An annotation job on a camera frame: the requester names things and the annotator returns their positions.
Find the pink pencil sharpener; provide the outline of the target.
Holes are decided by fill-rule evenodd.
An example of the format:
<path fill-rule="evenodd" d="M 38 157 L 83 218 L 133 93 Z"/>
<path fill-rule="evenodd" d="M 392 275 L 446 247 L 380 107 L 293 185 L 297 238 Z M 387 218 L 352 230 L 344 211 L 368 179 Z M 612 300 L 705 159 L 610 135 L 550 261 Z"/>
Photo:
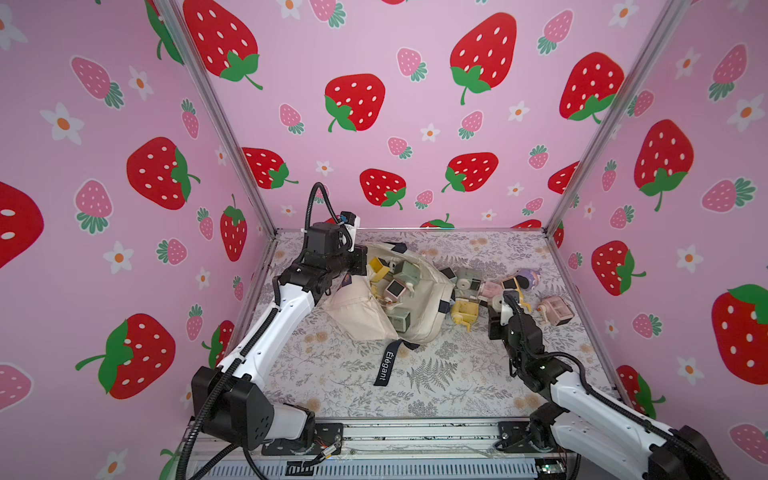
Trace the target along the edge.
<path fill-rule="evenodd" d="M 483 301 L 492 301 L 496 296 L 502 295 L 504 287 L 493 281 L 485 281 L 479 288 L 478 298 Z"/>
<path fill-rule="evenodd" d="M 549 296 L 540 300 L 536 310 L 550 325 L 557 327 L 569 323 L 575 313 L 560 296 Z"/>

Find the purple pencil sharpener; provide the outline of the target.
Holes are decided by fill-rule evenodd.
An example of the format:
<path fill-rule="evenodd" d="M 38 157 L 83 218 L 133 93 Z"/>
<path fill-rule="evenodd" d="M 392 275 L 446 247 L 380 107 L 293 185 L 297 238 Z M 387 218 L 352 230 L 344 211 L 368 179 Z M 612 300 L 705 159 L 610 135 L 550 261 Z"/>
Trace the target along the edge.
<path fill-rule="evenodd" d="M 532 290 L 536 288 L 541 279 L 541 271 L 532 268 L 520 268 L 515 273 L 515 279 L 522 290 Z"/>

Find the cream canvas tote bag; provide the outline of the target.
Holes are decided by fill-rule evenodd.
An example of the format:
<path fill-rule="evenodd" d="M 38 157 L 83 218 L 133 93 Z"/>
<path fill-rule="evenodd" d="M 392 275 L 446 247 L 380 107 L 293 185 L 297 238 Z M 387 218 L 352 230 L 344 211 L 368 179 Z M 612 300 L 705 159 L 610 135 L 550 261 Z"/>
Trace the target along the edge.
<path fill-rule="evenodd" d="M 440 333 L 454 283 L 404 243 L 369 244 L 363 267 L 345 274 L 323 309 L 351 339 L 389 342 L 374 380 L 385 387 L 401 346 L 415 350 Z"/>

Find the grey green pencil sharpener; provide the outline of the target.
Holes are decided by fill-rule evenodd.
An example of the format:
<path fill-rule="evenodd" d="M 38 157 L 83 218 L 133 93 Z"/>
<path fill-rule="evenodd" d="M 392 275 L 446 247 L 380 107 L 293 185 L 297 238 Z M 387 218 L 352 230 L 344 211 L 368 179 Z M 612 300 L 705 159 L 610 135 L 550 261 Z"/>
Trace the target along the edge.
<path fill-rule="evenodd" d="M 475 301 L 479 299 L 482 274 L 475 269 L 461 267 L 455 271 L 454 298 Z"/>

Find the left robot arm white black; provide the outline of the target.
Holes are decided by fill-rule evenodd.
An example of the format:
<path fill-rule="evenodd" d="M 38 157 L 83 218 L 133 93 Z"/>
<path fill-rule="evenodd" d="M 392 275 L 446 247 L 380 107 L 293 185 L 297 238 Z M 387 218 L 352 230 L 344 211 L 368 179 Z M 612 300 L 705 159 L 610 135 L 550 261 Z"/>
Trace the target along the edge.
<path fill-rule="evenodd" d="M 195 479 L 234 450 L 241 449 L 251 461 L 251 451 L 269 442 L 301 453 L 317 446 L 315 414 L 296 405 L 274 404 L 263 388 L 285 344 L 330 291 L 333 280 L 343 273 L 363 276 L 366 266 L 367 248 L 363 245 L 322 255 L 305 249 L 273 278 L 274 300 L 246 337 L 218 366 L 202 367 L 193 377 L 194 422 L 181 446 L 177 479 L 187 477 L 200 433 L 228 445 L 193 475 Z"/>

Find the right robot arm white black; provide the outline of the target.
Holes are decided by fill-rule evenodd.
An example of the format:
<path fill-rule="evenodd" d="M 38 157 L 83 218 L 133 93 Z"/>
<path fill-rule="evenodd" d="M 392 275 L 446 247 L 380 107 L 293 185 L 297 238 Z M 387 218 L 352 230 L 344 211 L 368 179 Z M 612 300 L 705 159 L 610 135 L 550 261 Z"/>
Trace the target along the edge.
<path fill-rule="evenodd" d="M 548 352 L 543 332 L 506 291 L 488 306 L 490 328 L 509 357 L 510 374 L 545 403 L 525 427 L 500 430 L 495 449 L 518 453 L 563 449 L 618 479 L 724 479 L 708 441 L 695 429 L 672 428 L 593 388 L 575 356 Z"/>

